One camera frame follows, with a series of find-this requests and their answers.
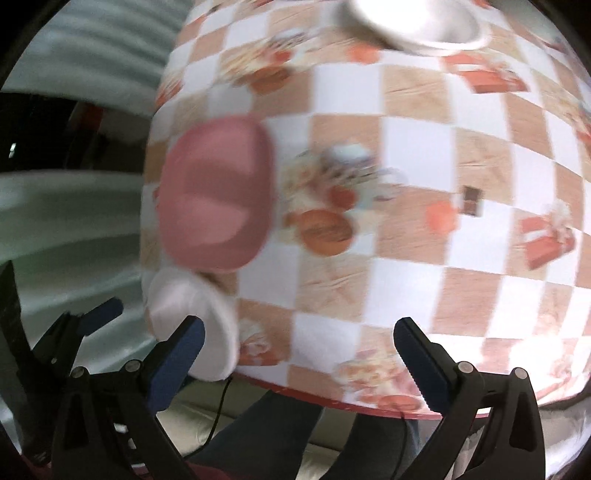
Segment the pink square plate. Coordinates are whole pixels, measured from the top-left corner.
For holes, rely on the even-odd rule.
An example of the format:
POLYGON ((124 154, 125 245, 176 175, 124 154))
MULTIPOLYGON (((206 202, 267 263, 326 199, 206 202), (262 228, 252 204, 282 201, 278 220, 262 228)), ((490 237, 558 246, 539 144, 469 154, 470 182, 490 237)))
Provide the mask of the pink square plate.
POLYGON ((249 264, 273 226, 273 140, 250 116, 205 121, 166 156, 158 188, 160 242, 178 266, 230 272, 249 264))

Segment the white round bowl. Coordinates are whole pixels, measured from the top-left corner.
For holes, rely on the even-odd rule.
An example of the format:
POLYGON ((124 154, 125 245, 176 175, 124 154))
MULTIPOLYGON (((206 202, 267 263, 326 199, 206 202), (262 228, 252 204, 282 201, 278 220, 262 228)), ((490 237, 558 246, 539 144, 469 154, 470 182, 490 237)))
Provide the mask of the white round bowl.
POLYGON ((391 46, 446 57, 489 45, 491 28, 468 1, 353 0, 349 14, 391 46))

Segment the white bowl at edge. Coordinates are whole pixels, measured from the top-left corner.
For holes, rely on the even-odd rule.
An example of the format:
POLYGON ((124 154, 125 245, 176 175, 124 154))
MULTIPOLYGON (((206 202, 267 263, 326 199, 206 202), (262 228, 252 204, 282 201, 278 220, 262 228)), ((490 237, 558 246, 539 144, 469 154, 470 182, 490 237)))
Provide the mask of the white bowl at edge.
POLYGON ((187 316, 204 321, 205 339, 188 375, 205 382, 228 378, 238 365, 239 327, 235 308, 211 283, 187 270, 166 267, 146 294, 147 322, 156 339, 168 339, 187 316))

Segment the person's legs dark trousers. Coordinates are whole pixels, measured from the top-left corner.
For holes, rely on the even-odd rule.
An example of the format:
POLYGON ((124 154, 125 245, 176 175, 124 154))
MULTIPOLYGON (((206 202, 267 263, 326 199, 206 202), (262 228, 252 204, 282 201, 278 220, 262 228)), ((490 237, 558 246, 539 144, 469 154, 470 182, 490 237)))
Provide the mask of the person's legs dark trousers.
MULTIPOLYGON (((321 406, 266 392, 201 451, 187 457, 202 479, 294 479, 321 406)), ((325 479, 399 479, 421 451, 415 420, 358 414, 325 479)))

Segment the checkered printed tablecloth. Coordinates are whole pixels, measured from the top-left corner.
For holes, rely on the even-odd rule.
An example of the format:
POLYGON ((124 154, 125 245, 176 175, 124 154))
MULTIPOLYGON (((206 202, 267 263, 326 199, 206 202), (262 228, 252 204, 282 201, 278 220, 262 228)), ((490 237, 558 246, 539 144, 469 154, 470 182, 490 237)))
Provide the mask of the checkered printed tablecloth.
POLYGON ((454 359, 525 369, 536 399, 590 378, 590 79, 485 1, 488 46, 394 49, 349 1, 196 1, 164 69, 141 206, 144 308, 187 270, 235 308, 231 374, 324 406, 424 419, 394 347, 412 318, 454 359), (273 140, 266 244, 230 272, 176 265, 158 230, 167 154, 194 125, 250 116, 273 140))

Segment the grey-green curtain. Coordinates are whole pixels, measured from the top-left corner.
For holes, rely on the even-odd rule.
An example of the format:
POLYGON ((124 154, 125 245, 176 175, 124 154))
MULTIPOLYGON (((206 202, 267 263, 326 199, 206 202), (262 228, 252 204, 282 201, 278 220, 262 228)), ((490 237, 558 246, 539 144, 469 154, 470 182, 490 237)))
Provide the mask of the grey-green curtain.
POLYGON ((33 37, 2 89, 149 117, 192 1, 70 1, 33 37))

